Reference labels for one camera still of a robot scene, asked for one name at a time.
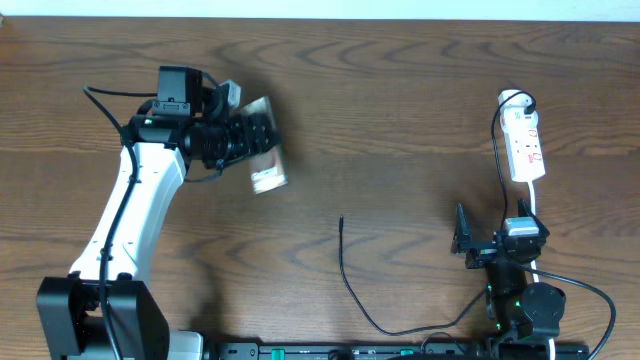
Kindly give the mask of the bronze Galaxy smartphone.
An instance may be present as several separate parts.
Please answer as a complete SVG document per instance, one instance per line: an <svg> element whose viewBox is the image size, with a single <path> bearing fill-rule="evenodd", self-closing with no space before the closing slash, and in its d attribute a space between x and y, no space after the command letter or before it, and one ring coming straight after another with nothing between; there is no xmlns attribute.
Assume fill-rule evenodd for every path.
<svg viewBox="0 0 640 360"><path fill-rule="evenodd" d="M284 156L281 147L281 133L279 132L270 99L261 97L240 110L241 115L254 116L265 119L268 127L264 131L269 140L268 145L273 146L265 153L252 156L249 159L251 182L255 194L262 194L288 183Z"/></svg>

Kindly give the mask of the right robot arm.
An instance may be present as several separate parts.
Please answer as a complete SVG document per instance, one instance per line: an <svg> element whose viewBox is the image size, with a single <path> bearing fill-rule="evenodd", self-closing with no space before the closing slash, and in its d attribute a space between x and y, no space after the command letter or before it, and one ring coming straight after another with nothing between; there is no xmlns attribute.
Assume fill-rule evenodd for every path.
<svg viewBox="0 0 640 360"><path fill-rule="evenodd" d="M508 218L490 240L475 240L461 205L451 252L465 256L468 269L482 269L487 276L488 313L496 321L497 334L485 341L494 359L549 359L555 352L549 342L560 333L565 293L545 282L527 280L529 265L541 255L550 235L525 200L518 215Z"/></svg>

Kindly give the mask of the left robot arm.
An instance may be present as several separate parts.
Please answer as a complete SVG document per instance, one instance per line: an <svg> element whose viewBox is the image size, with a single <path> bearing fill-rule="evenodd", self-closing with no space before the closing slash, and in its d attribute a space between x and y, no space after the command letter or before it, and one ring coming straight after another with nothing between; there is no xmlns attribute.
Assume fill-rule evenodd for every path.
<svg viewBox="0 0 640 360"><path fill-rule="evenodd" d="M281 142L272 104L195 68L163 66L126 124L117 179L99 224L64 277L45 278L36 306L54 359L213 359L196 331L172 329L150 291L159 234L193 162L210 179L258 162Z"/></svg>

